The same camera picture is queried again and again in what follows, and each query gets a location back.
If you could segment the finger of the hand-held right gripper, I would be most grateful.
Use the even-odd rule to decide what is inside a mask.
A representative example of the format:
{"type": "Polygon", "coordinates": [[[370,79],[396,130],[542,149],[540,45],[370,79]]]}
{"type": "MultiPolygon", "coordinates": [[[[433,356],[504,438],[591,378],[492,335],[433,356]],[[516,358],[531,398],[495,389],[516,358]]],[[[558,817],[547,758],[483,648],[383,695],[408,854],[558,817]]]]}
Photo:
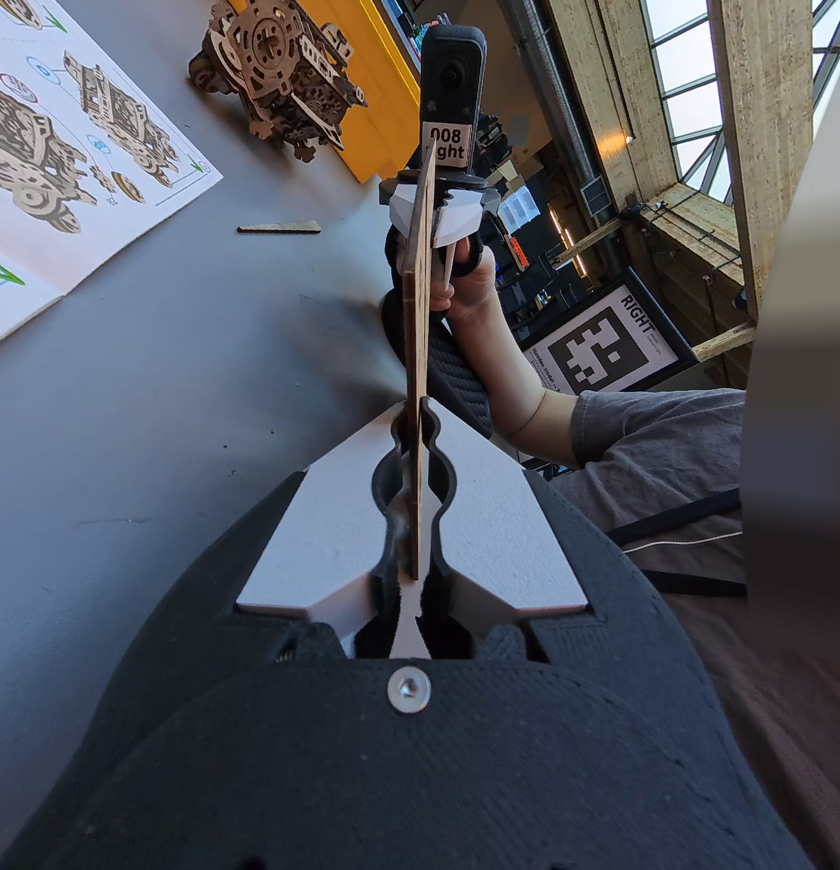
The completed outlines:
{"type": "Polygon", "coordinates": [[[416,182],[398,182],[389,200],[391,224],[405,239],[410,237],[416,194],[416,182]]]}
{"type": "Polygon", "coordinates": [[[483,216],[486,190],[449,188],[444,200],[435,207],[432,223],[432,247],[443,248],[475,233],[483,216]]]}

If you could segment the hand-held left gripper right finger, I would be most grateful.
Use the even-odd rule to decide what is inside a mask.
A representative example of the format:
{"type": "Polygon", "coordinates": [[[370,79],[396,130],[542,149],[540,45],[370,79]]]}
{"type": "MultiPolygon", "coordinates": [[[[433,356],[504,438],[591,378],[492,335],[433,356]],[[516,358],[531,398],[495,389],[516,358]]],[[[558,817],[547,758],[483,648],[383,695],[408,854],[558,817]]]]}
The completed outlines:
{"type": "Polygon", "coordinates": [[[423,400],[431,528],[421,598],[430,625],[470,633],[582,612],[587,597],[523,467],[434,399],[423,400]]]}

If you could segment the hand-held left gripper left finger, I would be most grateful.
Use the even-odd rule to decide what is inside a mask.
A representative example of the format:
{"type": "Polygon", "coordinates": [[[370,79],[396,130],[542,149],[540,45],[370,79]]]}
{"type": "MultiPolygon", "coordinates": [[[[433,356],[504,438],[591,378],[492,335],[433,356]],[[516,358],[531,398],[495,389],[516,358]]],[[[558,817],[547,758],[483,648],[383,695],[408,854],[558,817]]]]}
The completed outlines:
{"type": "Polygon", "coordinates": [[[248,614],[332,627],[349,656],[390,658],[400,615],[404,402],[304,473],[237,597],[248,614]]]}

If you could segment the narrow wooden parts sheet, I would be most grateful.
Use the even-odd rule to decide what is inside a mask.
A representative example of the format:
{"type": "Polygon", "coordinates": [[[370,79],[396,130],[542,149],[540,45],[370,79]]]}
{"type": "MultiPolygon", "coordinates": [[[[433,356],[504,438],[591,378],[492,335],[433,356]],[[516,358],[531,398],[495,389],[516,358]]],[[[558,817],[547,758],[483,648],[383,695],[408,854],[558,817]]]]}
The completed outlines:
{"type": "Polygon", "coordinates": [[[407,470],[410,485],[408,517],[410,520],[411,577],[416,582],[423,578],[421,520],[425,449],[422,401],[427,392],[435,167],[434,150],[432,147],[428,147],[415,191],[403,275],[405,368],[408,387],[408,398],[405,404],[409,456],[407,470]]]}

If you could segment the person's right forearm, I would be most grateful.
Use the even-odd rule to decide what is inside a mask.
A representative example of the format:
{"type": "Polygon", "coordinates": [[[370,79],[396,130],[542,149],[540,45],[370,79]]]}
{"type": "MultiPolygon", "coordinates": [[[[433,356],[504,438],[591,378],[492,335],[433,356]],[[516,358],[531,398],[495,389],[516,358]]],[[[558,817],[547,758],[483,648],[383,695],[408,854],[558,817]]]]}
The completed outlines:
{"type": "Polygon", "coordinates": [[[496,432],[525,454],[580,468],[571,426],[578,398],[543,386],[520,352],[498,300],[488,298],[447,320],[488,394],[496,432]]]}

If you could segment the assembled wooden model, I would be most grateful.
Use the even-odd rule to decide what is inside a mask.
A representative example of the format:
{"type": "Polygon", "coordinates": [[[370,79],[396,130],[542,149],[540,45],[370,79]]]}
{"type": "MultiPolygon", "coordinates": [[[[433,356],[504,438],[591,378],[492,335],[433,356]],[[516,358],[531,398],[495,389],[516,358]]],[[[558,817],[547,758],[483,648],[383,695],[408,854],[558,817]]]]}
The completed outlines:
{"type": "Polygon", "coordinates": [[[238,94],[250,132],[307,163],[317,145],[344,150],[344,116],[368,106],[346,75],[352,55],[336,25],[318,27],[297,2],[221,1],[188,76],[203,92],[238,94]]]}

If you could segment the person's right hand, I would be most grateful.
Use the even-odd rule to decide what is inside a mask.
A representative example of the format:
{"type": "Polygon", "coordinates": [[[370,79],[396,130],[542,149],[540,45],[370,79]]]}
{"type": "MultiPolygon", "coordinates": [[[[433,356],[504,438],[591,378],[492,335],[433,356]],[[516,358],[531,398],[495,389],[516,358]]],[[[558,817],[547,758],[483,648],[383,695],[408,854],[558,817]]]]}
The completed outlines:
{"type": "Polygon", "coordinates": [[[495,298],[496,262],[487,246],[475,251],[456,246],[452,262],[436,259],[430,279],[430,315],[455,323],[469,316],[490,298],[495,298]]]}

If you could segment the yellow plastic bin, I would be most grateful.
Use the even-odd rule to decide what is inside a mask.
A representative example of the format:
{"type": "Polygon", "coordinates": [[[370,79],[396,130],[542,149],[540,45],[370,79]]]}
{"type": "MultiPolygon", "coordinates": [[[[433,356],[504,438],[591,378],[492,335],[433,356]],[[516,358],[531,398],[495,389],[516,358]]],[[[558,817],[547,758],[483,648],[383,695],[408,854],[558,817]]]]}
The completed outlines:
{"type": "Polygon", "coordinates": [[[367,108],[353,107],[341,122],[342,160],[361,184],[392,178],[414,153],[420,136],[419,85],[372,1],[302,1],[316,24],[333,23],[355,50],[347,75],[367,108]]]}

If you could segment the framed marker sign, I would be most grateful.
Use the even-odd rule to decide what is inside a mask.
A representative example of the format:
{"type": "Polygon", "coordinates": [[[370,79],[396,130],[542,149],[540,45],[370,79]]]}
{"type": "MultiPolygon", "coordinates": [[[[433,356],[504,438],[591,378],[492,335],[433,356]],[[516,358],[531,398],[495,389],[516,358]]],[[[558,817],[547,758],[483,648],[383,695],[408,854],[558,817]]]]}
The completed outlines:
{"type": "Polygon", "coordinates": [[[632,268],[520,348],[542,384],[566,395],[647,391],[698,363],[632,268]]]}

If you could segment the skylight window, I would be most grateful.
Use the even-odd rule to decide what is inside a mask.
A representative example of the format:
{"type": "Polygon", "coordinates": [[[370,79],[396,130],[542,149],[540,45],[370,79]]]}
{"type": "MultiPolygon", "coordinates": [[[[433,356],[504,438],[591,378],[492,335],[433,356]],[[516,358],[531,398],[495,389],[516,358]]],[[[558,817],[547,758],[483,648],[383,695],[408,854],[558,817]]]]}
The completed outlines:
{"type": "MultiPolygon", "coordinates": [[[[732,205],[706,1],[640,3],[680,182],[732,205]]],[[[840,76],[840,1],[813,1],[814,132],[840,76]]]]}

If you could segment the person's brown trousers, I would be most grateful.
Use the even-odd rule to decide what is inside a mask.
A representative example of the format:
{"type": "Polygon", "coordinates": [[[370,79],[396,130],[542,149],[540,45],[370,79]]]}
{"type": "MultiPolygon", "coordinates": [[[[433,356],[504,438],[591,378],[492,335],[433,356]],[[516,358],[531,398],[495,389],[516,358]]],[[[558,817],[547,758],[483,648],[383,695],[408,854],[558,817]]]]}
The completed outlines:
{"type": "Polygon", "coordinates": [[[745,599],[665,601],[774,808],[817,868],[840,868],[840,664],[754,638],[745,599]]]}

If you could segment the wooden roof beam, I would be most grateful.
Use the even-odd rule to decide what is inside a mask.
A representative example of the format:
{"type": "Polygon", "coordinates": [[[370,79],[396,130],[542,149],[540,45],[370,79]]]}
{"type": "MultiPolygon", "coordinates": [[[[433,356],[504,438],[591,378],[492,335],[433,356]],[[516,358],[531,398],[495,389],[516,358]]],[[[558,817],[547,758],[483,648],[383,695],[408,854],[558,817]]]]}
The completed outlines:
{"type": "Polygon", "coordinates": [[[813,141],[809,1],[709,1],[748,312],[757,321],[813,141]]]}

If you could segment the instruction booklet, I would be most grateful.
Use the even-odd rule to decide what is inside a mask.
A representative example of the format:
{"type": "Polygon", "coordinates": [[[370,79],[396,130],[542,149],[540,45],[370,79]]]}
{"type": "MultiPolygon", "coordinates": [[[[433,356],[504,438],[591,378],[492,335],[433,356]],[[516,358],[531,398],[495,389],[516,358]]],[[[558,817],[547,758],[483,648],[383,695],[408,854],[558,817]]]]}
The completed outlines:
{"type": "Polygon", "coordinates": [[[0,1],[0,342],[221,177],[59,3],[0,1]]]}

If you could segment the grey ventilation duct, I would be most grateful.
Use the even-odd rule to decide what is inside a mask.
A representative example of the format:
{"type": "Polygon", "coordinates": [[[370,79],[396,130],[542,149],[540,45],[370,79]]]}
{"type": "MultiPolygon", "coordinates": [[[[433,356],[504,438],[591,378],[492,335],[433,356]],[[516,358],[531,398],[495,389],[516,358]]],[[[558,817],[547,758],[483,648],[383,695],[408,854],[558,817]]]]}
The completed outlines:
{"type": "MultiPolygon", "coordinates": [[[[554,21],[543,2],[500,1],[499,5],[509,25],[517,53],[528,70],[552,139],[561,157],[572,168],[580,192],[580,188],[588,181],[596,176],[603,177],[602,166],[598,149],[589,136],[589,125],[578,103],[554,21]]],[[[589,215],[585,204],[584,207],[590,218],[600,222],[606,222],[617,214],[612,202],[610,209],[595,217],[589,215]]]]}

